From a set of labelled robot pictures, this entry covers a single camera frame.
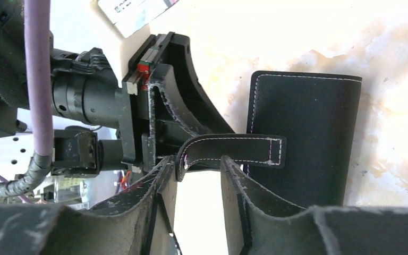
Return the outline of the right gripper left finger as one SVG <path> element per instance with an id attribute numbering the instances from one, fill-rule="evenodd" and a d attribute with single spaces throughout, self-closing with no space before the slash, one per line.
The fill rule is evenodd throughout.
<path id="1" fill-rule="evenodd" d="M 59 204 L 0 205 L 0 254 L 168 254 L 171 226 L 160 193 L 174 178 L 174 158 L 88 210 Z"/>

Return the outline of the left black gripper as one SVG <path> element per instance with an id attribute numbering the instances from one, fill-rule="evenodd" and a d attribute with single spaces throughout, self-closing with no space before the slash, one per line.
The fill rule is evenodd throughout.
<path id="1" fill-rule="evenodd" d="M 115 94 L 122 163 L 147 173 L 189 138 L 233 132 L 199 83 L 189 37 L 149 35 L 127 65 Z"/>

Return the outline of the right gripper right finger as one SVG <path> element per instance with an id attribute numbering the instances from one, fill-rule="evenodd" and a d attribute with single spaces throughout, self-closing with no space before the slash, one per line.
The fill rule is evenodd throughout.
<path id="1" fill-rule="evenodd" d="M 408 254 L 408 207 L 304 209 L 227 156 L 220 173 L 229 254 Z"/>

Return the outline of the black leather card holder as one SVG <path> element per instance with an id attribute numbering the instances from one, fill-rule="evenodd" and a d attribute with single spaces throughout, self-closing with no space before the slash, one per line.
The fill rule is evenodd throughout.
<path id="1" fill-rule="evenodd" d="M 352 75 L 255 71 L 245 133 L 189 139 L 177 154 L 177 179 L 193 165 L 217 169 L 228 156 L 297 207 L 342 205 L 361 86 Z"/>

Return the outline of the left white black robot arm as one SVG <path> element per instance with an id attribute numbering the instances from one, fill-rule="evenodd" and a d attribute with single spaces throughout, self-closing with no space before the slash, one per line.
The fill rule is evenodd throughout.
<path id="1" fill-rule="evenodd" d="M 194 70 L 190 39 L 153 35 L 149 23 L 175 1 L 85 1 L 66 14 L 89 21 L 99 47 L 55 48 L 50 1 L 0 1 L 0 138 L 34 116 L 35 151 L 53 175 L 150 168 L 189 139 L 232 133 Z"/>

